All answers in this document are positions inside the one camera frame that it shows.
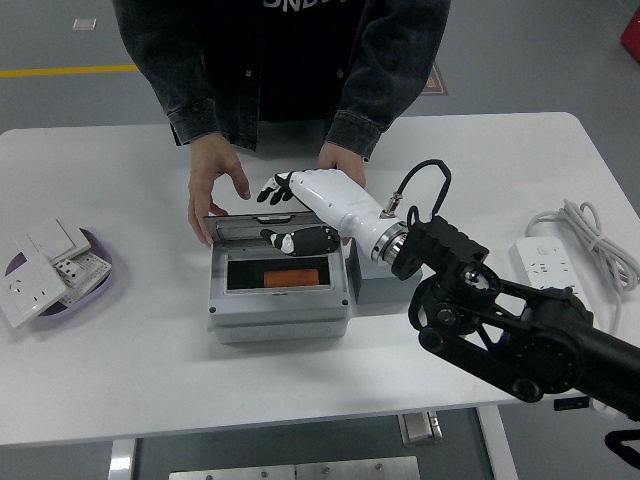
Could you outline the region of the person's right hand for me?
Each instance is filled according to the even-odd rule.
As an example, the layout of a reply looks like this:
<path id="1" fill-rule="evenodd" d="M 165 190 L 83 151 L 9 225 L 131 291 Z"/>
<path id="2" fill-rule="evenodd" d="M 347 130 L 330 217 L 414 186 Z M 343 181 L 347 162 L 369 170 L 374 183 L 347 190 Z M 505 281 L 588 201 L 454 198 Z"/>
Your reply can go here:
<path id="1" fill-rule="evenodd" d="M 213 239 L 204 218 L 228 214 L 214 202 L 215 181 L 228 176 L 237 195 L 243 200 L 251 198 L 250 183 L 234 148 L 221 134 L 211 133 L 192 140 L 189 149 L 188 220 L 198 240 L 211 247 Z"/>

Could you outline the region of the person's left hand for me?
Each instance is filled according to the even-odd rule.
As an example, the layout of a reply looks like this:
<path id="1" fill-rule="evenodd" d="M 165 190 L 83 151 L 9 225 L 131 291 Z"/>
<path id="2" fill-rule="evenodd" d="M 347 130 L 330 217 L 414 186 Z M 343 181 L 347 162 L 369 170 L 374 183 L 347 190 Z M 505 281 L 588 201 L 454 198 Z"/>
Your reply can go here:
<path id="1" fill-rule="evenodd" d="M 340 170 L 360 187 L 366 187 L 365 159 L 339 145 L 325 142 L 318 155 L 317 167 Z"/>

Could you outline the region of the white and black robot right hand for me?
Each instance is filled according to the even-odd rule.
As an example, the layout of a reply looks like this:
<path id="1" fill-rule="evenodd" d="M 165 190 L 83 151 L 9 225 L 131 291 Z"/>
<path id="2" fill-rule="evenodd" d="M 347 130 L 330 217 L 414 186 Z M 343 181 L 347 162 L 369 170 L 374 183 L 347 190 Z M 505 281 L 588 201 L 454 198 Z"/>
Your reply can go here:
<path id="1" fill-rule="evenodd" d="M 257 200 L 275 205 L 296 198 L 341 237 L 354 239 L 370 259 L 392 264 L 408 228 L 394 213 L 394 199 L 382 207 L 363 187 L 336 169 L 277 173 Z"/>

